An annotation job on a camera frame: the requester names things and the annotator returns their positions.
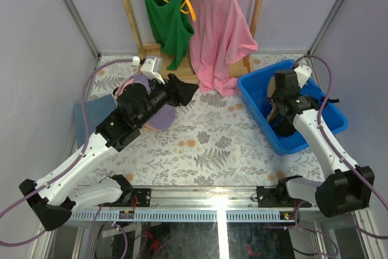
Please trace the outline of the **pink cap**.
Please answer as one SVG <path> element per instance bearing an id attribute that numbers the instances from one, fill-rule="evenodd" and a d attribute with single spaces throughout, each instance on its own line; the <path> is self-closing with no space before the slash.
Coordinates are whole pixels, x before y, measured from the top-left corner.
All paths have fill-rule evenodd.
<path id="1" fill-rule="evenodd" d="M 118 87 L 114 90 L 113 94 L 114 94 L 116 97 L 118 97 L 119 95 L 121 95 L 121 94 L 123 93 L 125 87 L 126 87 L 127 85 L 129 85 L 129 84 L 132 84 L 132 83 L 133 83 L 133 78 L 132 78 L 132 77 L 127 78 L 120 86 L 118 86 Z"/>

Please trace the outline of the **purple cap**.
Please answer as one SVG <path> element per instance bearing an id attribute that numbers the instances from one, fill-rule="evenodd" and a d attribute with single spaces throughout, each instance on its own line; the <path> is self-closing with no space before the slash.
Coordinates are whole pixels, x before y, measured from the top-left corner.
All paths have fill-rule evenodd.
<path id="1" fill-rule="evenodd" d="M 147 93 L 151 92 L 149 80 L 143 74 L 133 75 L 133 83 L 140 83 L 147 89 Z M 165 105 L 152 118 L 148 120 L 145 126 L 151 130 L 167 130 L 174 122 L 176 117 L 176 109 L 173 106 Z"/>

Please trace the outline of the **beige sport cap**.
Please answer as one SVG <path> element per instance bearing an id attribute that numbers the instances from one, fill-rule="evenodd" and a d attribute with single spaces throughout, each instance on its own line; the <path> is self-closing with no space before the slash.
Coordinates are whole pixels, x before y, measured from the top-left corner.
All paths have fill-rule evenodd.
<path id="1" fill-rule="evenodd" d="M 267 86 L 267 97 L 270 99 L 273 95 L 273 93 L 276 90 L 276 85 L 275 85 L 275 77 L 271 77 L 269 84 Z"/>

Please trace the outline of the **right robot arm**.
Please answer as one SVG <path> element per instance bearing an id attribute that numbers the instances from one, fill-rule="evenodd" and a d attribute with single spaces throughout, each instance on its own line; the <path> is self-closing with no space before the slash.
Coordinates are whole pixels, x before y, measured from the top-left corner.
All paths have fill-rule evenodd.
<path id="1" fill-rule="evenodd" d="M 315 203 L 326 217 L 365 209 L 369 207 L 374 172 L 369 166 L 359 166 L 342 148 L 322 116 L 323 100 L 301 94 L 308 78 L 294 69 L 275 72 L 267 88 L 272 106 L 267 122 L 279 136 L 299 132 L 318 159 L 325 180 L 316 184 L 301 177 L 291 178 L 276 192 L 277 202 L 283 207 L 292 206 L 298 200 L 295 189 L 305 185 L 313 192 L 301 194 L 300 199 Z"/>

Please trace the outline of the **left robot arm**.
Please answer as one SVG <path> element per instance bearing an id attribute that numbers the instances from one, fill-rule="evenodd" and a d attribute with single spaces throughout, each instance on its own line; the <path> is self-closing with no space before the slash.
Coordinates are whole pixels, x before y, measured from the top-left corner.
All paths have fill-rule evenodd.
<path id="1" fill-rule="evenodd" d="M 19 185 L 44 229 L 53 231 L 74 213 L 93 206 L 128 206 L 133 186 L 124 175 L 113 175 L 87 187 L 78 187 L 78 183 L 139 137 L 141 128 L 164 106 L 188 105 L 198 88 L 172 73 L 166 81 L 150 80 L 148 87 L 139 82 L 125 86 L 117 97 L 116 109 L 96 126 L 82 148 L 41 179 L 26 179 Z"/>

